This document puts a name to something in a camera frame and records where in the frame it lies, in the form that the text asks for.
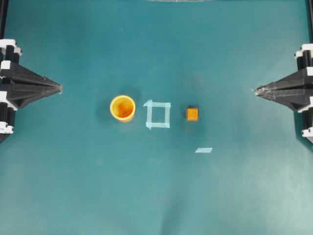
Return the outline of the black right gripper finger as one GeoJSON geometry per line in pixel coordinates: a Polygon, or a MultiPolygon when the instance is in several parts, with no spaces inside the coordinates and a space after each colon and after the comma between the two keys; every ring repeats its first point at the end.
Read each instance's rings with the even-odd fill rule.
{"type": "Polygon", "coordinates": [[[265,90],[264,88],[260,88],[254,92],[256,96],[284,105],[292,111],[297,111],[307,106],[305,89],[265,90]]]}
{"type": "Polygon", "coordinates": [[[289,90],[292,88],[303,88],[305,85],[307,85],[307,69],[301,69],[278,81],[261,85],[254,92],[259,94],[266,91],[289,90]]]}

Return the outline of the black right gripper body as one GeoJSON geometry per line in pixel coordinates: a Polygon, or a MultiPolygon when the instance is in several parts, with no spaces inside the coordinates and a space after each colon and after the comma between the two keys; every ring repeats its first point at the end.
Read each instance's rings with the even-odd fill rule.
{"type": "Polygon", "coordinates": [[[303,129],[302,137],[313,142],[313,45],[303,44],[294,54],[298,71],[304,76],[302,88],[307,91],[305,104],[301,105],[297,112],[302,114],[303,129]]]}

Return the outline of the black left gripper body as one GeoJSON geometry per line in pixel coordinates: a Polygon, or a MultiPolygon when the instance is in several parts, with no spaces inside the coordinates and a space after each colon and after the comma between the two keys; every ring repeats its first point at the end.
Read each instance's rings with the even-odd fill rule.
{"type": "Polygon", "coordinates": [[[19,103],[13,100],[13,69],[19,64],[22,50],[14,39],[0,40],[0,141],[14,133],[19,103]]]}

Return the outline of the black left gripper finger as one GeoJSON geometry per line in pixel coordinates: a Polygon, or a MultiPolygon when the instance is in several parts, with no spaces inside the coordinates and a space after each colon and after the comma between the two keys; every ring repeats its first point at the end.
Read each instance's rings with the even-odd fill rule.
{"type": "Polygon", "coordinates": [[[36,74],[35,72],[26,69],[20,64],[12,61],[4,62],[4,77],[12,78],[14,82],[30,85],[42,85],[48,87],[62,88],[62,85],[48,79],[45,76],[36,74]]]}
{"type": "Polygon", "coordinates": [[[5,85],[6,100],[16,108],[25,108],[28,104],[59,94],[62,92],[62,85],[59,86],[43,86],[43,85],[26,85],[11,84],[5,85]]]}

